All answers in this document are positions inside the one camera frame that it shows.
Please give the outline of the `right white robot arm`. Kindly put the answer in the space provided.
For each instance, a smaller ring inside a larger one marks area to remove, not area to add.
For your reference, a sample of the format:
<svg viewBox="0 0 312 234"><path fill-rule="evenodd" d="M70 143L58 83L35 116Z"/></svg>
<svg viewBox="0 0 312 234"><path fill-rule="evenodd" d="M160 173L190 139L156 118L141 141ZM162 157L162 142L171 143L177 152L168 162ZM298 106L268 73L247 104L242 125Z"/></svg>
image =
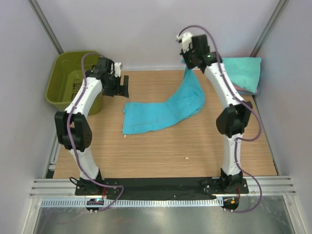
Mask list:
<svg viewBox="0 0 312 234"><path fill-rule="evenodd" d="M240 168L241 139L248 125L252 104L245 102L235 90L217 51L211 51L206 35L194 36L190 32L177 36L180 54L187 68L198 68L214 87L222 105L216 127L223 136L224 159L219 185L226 193L235 193L243 183Z"/></svg>

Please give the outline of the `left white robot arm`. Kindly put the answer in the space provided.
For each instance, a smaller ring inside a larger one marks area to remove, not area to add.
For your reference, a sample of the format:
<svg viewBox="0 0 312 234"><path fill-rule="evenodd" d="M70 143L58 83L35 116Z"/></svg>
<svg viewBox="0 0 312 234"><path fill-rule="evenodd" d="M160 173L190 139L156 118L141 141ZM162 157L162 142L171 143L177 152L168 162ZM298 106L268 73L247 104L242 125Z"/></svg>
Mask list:
<svg viewBox="0 0 312 234"><path fill-rule="evenodd" d="M98 195L104 189L91 152L93 135L87 117L98 95L129 96L129 77L122 77L121 70L122 63L99 56L91 69L82 69L82 85L69 106L55 114L58 142L72 154L79 169L76 195Z"/></svg>

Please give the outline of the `blue t shirt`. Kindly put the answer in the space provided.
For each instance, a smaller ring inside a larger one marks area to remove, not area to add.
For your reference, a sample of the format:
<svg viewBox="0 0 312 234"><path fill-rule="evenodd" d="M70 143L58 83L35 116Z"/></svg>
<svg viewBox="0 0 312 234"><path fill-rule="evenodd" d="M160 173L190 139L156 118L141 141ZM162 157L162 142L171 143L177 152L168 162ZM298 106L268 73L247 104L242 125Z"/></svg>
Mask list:
<svg viewBox="0 0 312 234"><path fill-rule="evenodd" d="M205 94L194 71L185 68L182 84L164 102L127 102L122 133L135 135L155 132L198 114L205 105Z"/></svg>

